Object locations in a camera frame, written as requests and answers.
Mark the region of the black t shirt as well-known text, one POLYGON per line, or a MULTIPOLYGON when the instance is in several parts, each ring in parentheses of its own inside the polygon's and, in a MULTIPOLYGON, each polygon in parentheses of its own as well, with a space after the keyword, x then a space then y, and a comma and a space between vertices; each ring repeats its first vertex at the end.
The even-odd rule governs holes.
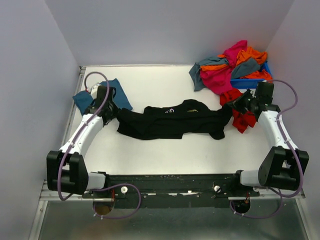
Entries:
POLYGON ((221 140, 232 116, 228 105, 211 110, 200 101, 187 99, 176 106, 147 106, 143 113, 123 108, 117 115, 117 131, 139 140, 181 139, 188 133, 209 134, 221 140))

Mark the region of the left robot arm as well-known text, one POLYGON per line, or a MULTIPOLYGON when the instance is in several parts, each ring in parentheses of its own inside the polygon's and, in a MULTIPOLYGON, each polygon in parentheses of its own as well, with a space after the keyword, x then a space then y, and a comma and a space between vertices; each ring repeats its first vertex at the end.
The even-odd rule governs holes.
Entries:
POLYGON ((46 156, 49 190, 82 195, 93 190, 99 197, 110 194, 111 185, 104 172, 88 172, 84 157, 96 135, 113 120, 119 108, 114 102, 114 87, 100 85, 96 98, 84 111, 80 125, 72 137, 59 149, 46 156))

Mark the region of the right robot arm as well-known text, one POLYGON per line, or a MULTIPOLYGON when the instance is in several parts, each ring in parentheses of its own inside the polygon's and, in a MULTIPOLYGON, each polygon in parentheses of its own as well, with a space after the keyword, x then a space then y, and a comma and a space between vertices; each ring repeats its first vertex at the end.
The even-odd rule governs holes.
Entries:
POLYGON ((279 196, 281 190, 291 191, 285 195, 292 198, 300 193, 303 187, 303 176, 309 162, 306 151, 300 150, 290 138, 283 122, 284 111, 273 104, 274 84, 257 83, 254 93, 250 90, 238 98, 227 102, 242 114, 250 113, 262 127, 270 150, 257 170, 239 170, 239 178, 230 183, 230 191, 241 196, 248 187, 270 189, 279 196))

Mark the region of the blue plastic bin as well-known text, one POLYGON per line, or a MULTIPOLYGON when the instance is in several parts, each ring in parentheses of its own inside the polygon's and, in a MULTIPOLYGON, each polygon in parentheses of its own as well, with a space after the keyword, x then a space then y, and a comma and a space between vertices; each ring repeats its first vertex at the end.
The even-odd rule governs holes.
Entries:
MULTIPOLYGON (((268 61, 264 62, 261 65, 259 72, 266 72, 272 77, 272 73, 270 71, 268 61)), ((267 81, 264 77, 263 78, 237 78, 231 79, 230 83, 233 88, 236 89, 255 89, 259 82, 267 81)))

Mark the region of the red t shirt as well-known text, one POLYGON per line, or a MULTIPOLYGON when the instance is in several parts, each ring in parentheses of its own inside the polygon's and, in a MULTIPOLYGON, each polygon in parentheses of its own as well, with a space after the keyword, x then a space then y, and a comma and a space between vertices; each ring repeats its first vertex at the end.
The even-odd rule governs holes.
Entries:
MULTIPOLYGON (((242 93, 238 89, 233 88, 229 91, 223 92, 220 95, 219 103, 221 106, 224 106, 226 103, 237 99, 241 95, 242 93)), ((232 109, 232 115, 233 115, 232 125, 235 128, 237 128, 237 130, 242 134, 245 132, 245 130, 248 127, 253 128, 256 124, 255 115, 250 111, 247 111, 246 113, 241 113, 235 109, 232 109)))

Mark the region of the folded blue t shirt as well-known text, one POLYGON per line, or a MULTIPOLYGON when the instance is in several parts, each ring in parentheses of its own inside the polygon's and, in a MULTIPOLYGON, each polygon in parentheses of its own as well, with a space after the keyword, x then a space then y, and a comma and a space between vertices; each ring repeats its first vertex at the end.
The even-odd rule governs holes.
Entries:
MULTIPOLYGON (((110 80, 109 86, 115 89, 113 91, 113 94, 114 94, 113 101, 116 104, 116 106, 119 109, 128 109, 131 111, 133 107, 130 104, 119 80, 117 78, 115 78, 114 80, 110 80)), ((79 93, 74 95, 72 98, 82 116, 84 115, 86 108, 89 107, 90 104, 93 103, 94 101, 92 96, 85 90, 80 91, 79 93)))

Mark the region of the magenta t shirt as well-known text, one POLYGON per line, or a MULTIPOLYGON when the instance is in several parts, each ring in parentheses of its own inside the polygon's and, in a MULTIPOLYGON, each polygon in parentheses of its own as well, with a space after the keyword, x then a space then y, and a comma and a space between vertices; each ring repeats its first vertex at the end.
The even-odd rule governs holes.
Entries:
POLYGON ((222 93, 232 90, 231 76, 232 71, 237 65, 237 56, 241 50, 246 51, 248 48, 247 40, 240 40, 223 52, 221 61, 226 63, 215 65, 201 65, 200 79, 203 84, 213 93, 221 95, 222 93))

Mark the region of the grey blue t shirt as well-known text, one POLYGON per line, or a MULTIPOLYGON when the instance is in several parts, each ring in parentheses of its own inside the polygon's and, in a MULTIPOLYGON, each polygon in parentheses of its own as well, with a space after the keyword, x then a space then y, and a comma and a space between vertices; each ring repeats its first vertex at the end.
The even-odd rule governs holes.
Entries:
MULTIPOLYGON (((212 56, 205 58, 199 62, 196 62, 192 68, 189 70, 189 75, 194 85, 194 91, 200 91, 204 88, 207 88, 200 77, 200 67, 203 65, 218 65, 226 63, 226 61, 221 60, 221 57, 212 56)), ((252 74, 258 70, 260 70, 261 66, 257 61, 253 58, 249 58, 247 61, 244 61, 237 65, 235 69, 231 73, 231 79, 239 79, 241 77, 252 74)))

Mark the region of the orange t shirt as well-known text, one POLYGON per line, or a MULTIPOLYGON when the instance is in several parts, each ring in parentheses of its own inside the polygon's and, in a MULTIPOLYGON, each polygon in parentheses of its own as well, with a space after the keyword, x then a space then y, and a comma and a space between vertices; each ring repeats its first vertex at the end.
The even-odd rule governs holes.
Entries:
POLYGON ((263 79, 271 81, 273 77, 262 69, 268 53, 255 50, 251 46, 229 48, 218 56, 226 60, 223 64, 210 64, 200 67, 200 78, 204 81, 230 81, 233 79, 263 79))

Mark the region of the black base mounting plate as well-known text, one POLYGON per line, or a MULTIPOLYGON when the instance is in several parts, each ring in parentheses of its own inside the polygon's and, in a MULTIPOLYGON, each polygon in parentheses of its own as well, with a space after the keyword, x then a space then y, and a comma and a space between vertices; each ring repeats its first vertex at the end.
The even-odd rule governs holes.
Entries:
POLYGON ((230 200, 245 200, 260 194, 240 184, 237 173, 175 175, 108 175, 106 187, 89 191, 84 199, 106 202, 114 197, 118 209, 228 208, 230 200))

